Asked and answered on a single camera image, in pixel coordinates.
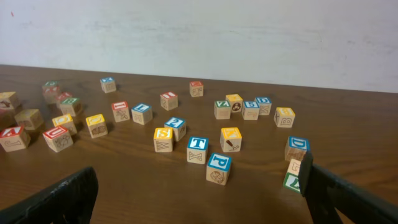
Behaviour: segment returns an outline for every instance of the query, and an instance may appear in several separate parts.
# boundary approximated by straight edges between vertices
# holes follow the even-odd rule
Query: brown tabletop
[[[114,77],[118,90],[105,94],[100,78]],[[398,205],[398,95],[365,91],[201,80],[203,97],[189,94],[191,78],[84,72],[0,66],[0,91],[16,91],[24,109],[39,109],[45,127],[60,116],[47,106],[42,87],[59,80],[62,91],[80,97],[84,112],[75,143],[51,150],[40,133],[32,133],[27,149],[0,150],[0,209],[17,203],[54,182],[93,166],[99,192],[92,223],[311,223],[307,203],[282,186],[288,162],[288,136],[310,140],[314,163]],[[166,111],[160,94],[178,94],[179,107]],[[238,93],[244,100],[269,96],[272,112],[257,121],[240,113],[216,120],[215,100]],[[111,103],[152,105],[154,119],[142,126],[132,120],[115,123]],[[293,128],[277,128],[277,106],[293,108]],[[109,134],[92,139],[84,122],[102,113]],[[153,135],[171,117],[187,122],[187,134],[174,151],[156,153]],[[208,155],[223,153],[220,130],[238,127],[243,135],[225,186],[206,181],[206,165],[187,162],[190,136],[209,138]]]

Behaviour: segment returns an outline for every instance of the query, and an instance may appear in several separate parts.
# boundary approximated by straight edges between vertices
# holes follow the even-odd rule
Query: toy block
[[[260,106],[259,115],[269,115],[271,112],[272,102],[268,97],[256,97],[254,99]]]
[[[101,88],[105,93],[116,91],[116,83],[114,81],[114,78],[112,77],[102,78]]]
[[[276,108],[274,121],[278,128],[291,128],[296,114],[291,108]]]
[[[139,103],[131,109],[132,120],[136,123],[145,125],[152,120],[152,107],[145,103]]]
[[[293,190],[294,192],[300,193],[299,186],[299,172],[300,172],[301,162],[295,159],[292,159],[289,164],[289,168],[287,169],[284,187],[287,189]]]
[[[178,107],[178,95],[173,92],[167,92],[160,95],[160,105],[167,111]]]
[[[226,100],[219,100],[214,102],[214,115],[216,119],[230,119],[231,105]]]
[[[242,145],[242,135],[238,128],[221,128],[220,138],[223,152],[239,152]]]
[[[26,130],[36,130],[44,123],[42,114],[38,109],[22,110],[14,118],[18,125],[24,126]]]
[[[72,116],[70,114],[62,115],[52,120],[54,127],[62,125],[62,127],[69,130],[70,135],[77,134],[77,129],[75,123],[73,122]]]
[[[242,109],[242,117],[244,120],[259,119],[260,106],[255,101],[244,101]]]
[[[190,82],[189,83],[189,93],[191,93],[192,97],[203,96],[205,88],[200,81]]]
[[[130,120],[129,105],[126,101],[120,103],[112,103],[112,111],[116,122]]]
[[[285,146],[285,160],[296,159],[302,161],[304,155],[310,150],[310,141],[305,138],[289,136]]]
[[[187,133],[187,124],[184,119],[172,117],[164,124],[164,127],[173,129],[175,141],[181,140]]]
[[[6,152],[26,149],[30,142],[30,136],[23,126],[4,129],[0,133],[0,143]]]
[[[225,185],[231,170],[231,163],[231,157],[213,153],[207,162],[206,180]]]
[[[108,134],[105,118],[102,114],[97,114],[86,118],[88,130],[92,138],[98,138]]]
[[[206,164],[208,138],[191,136],[187,146],[187,161],[196,164]]]
[[[225,100],[231,105],[231,112],[237,113],[242,111],[243,99],[238,94],[226,95]]]
[[[173,151],[173,129],[157,128],[154,134],[155,152]]]
[[[13,110],[17,108],[20,104],[21,103],[18,100],[16,92],[0,93],[0,109]]]
[[[62,101],[60,109],[63,115],[77,116],[83,111],[83,106],[79,98],[68,98]]]
[[[45,142],[54,152],[60,152],[73,145],[69,130],[63,126],[57,126],[43,133]]]

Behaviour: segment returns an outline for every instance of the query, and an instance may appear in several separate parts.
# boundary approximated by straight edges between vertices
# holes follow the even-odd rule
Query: white wall
[[[397,93],[397,12],[393,0],[0,0],[0,63]]]

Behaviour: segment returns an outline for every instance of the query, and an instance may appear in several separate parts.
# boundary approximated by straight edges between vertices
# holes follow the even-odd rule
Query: wooden alphabet block
[[[244,101],[242,109],[242,117],[244,120],[259,119],[260,106],[255,101]]]
[[[302,161],[304,155],[310,150],[310,141],[305,138],[289,136],[285,146],[285,160],[296,159]]]
[[[231,169],[232,158],[213,153],[207,163],[206,180],[225,185]]]
[[[178,95],[173,92],[167,92],[160,95],[160,105],[167,111],[178,107]]]
[[[43,133],[45,142],[54,152],[60,152],[67,147],[73,145],[72,137],[69,130],[63,126],[52,128]]]
[[[86,118],[88,130],[92,138],[98,138],[108,134],[105,118],[102,114],[97,114]]]
[[[154,134],[155,152],[173,151],[173,129],[157,128]]]
[[[18,125],[24,126],[26,130],[36,130],[44,123],[42,114],[38,109],[22,110],[14,118]]]
[[[242,145],[242,135],[238,128],[221,128],[220,138],[223,152],[239,152]]]
[[[237,113],[242,111],[243,99],[238,94],[226,95],[225,100],[231,105],[231,112]]]
[[[114,78],[112,77],[102,78],[101,88],[105,93],[116,91],[116,83],[114,81]]]
[[[0,109],[13,110],[19,105],[21,105],[21,103],[18,100],[16,92],[0,93]]]
[[[291,128],[296,114],[291,108],[276,108],[274,121],[278,128]]]
[[[206,164],[208,138],[191,136],[187,146],[187,161],[196,164]]]
[[[132,120],[136,123],[145,125],[152,120],[152,107],[145,103],[139,103],[131,109]]]
[[[200,81],[190,82],[189,83],[189,93],[191,93],[192,97],[203,96],[205,88]]]
[[[219,100],[214,102],[214,115],[216,119],[230,119],[231,105],[226,100]]]
[[[83,105],[79,98],[68,98],[62,101],[60,105],[63,115],[70,114],[71,116],[77,116],[83,111]]]
[[[256,101],[260,106],[259,115],[269,115],[269,113],[271,112],[272,102],[268,97],[256,97],[254,101]]]
[[[6,152],[26,149],[30,142],[30,136],[23,126],[7,128],[0,133],[0,143]]]
[[[114,120],[116,122],[130,120],[129,105],[126,101],[112,104]]]
[[[174,140],[179,141],[187,133],[187,124],[184,119],[170,118],[165,124],[165,128],[172,128],[174,133]]]
[[[77,129],[75,123],[73,122],[72,116],[70,114],[62,115],[52,120],[54,127],[62,125],[62,127],[69,130],[70,135],[77,134]]]

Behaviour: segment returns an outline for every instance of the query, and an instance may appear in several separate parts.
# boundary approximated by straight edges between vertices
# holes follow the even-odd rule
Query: animal picture on block
[[[173,151],[173,129],[157,128],[154,134],[155,152]]]
[[[226,155],[213,153],[207,162],[206,180],[225,185],[231,170],[232,158]]]
[[[26,149],[30,143],[30,136],[23,126],[7,128],[0,133],[0,143],[6,152]]]
[[[187,146],[187,161],[196,164],[206,164],[208,138],[191,136]]]

